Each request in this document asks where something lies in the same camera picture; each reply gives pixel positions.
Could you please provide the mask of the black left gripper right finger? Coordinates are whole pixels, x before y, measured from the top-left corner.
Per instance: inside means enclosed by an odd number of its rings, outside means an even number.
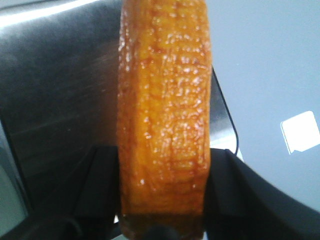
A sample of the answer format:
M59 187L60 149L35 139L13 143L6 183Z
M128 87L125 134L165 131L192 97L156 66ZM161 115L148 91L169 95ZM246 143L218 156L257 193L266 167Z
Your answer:
M204 200L209 240L318 240L320 214L271 185L230 150L212 148Z

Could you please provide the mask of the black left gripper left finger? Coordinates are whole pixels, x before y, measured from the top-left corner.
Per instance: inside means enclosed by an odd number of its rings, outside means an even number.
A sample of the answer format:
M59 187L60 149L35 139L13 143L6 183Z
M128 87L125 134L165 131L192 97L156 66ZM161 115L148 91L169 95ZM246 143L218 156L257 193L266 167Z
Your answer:
M109 240L119 204L115 146L95 146L75 170L2 240Z

